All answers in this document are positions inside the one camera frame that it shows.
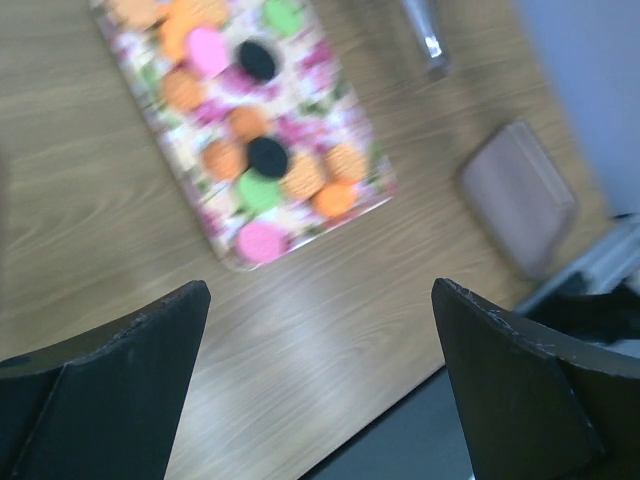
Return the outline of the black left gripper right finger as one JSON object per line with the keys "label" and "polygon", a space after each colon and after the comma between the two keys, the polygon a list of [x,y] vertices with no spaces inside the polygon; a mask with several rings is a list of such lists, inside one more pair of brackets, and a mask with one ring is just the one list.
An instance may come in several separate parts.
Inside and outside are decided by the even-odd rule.
{"label": "black left gripper right finger", "polygon": [[554,295],[531,316],[449,279],[431,291],[437,331],[478,479],[635,479],[639,336],[627,287]]}

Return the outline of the pink oval cookie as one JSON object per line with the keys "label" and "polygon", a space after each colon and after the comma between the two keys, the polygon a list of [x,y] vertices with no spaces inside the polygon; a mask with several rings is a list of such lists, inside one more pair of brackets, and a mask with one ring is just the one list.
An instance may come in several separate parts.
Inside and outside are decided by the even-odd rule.
{"label": "pink oval cookie", "polygon": [[215,78],[231,64],[223,36],[205,26],[187,35],[186,57],[188,65],[203,78]]}

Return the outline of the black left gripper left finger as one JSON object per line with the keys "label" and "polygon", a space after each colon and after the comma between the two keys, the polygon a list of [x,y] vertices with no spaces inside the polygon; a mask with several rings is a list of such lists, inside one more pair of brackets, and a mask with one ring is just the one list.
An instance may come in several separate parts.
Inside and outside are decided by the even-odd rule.
{"label": "black left gripper left finger", "polygon": [[2,478],[163,478],[210,301],[206,283],[191,281],[2,361]]}

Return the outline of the black sandwich cookie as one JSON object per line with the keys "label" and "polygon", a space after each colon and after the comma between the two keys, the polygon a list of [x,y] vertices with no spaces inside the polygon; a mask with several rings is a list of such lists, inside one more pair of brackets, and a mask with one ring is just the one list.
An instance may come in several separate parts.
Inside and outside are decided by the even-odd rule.
{"label": "black sandwich cookie", "polygon": [[260,175],[281,179],[289,168],[289,152],[277,140],[271,137],[257,137],[247,144],[249,166]]}
{"label": "black sandwich cookie", "polygon": [[274,80],[280,71],[278,59],[263,42],[252,39],[243,41],[237,48],[236,56],[241,69],[257,83]]}

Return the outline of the metal tongs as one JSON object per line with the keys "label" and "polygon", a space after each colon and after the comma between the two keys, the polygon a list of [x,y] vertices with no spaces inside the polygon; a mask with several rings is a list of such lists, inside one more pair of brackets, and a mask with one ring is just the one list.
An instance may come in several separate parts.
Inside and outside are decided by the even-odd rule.
{"label": "metal tongs", "polygon": [[436,2],[402,0],[402,4],[420,49],[426,57],[428,75],[437,80],[446,77],[451,63],[441,32]]}

